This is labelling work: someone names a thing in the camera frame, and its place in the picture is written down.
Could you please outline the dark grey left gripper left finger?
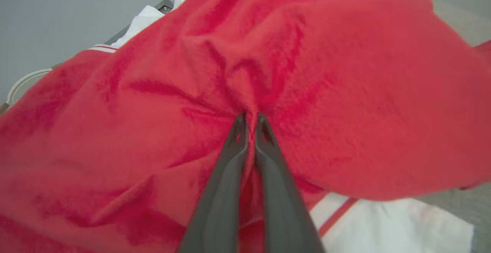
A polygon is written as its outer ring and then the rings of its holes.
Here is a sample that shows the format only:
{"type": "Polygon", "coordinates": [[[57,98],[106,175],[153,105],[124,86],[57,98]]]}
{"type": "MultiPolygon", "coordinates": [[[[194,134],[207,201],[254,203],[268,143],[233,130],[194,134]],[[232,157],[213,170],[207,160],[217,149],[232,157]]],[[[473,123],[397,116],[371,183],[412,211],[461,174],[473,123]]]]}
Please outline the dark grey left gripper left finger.
{"type": "Polygon", "coordinates": [[[179,253],[236,253],[239,250],[240,189],[249,131],[238,115],[179,245],[179,253]]]}

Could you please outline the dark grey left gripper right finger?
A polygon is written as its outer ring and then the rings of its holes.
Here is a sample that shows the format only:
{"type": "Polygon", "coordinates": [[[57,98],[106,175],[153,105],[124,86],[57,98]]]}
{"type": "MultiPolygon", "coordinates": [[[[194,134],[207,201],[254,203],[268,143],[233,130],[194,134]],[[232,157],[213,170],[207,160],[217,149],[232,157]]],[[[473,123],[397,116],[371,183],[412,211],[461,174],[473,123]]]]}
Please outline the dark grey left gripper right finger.
{"type": "Polygon", "coordinates": [[[265,252],[323,253],[318,231],[262,113],[255,127],[255,163],[264,193],[265,252]]]}

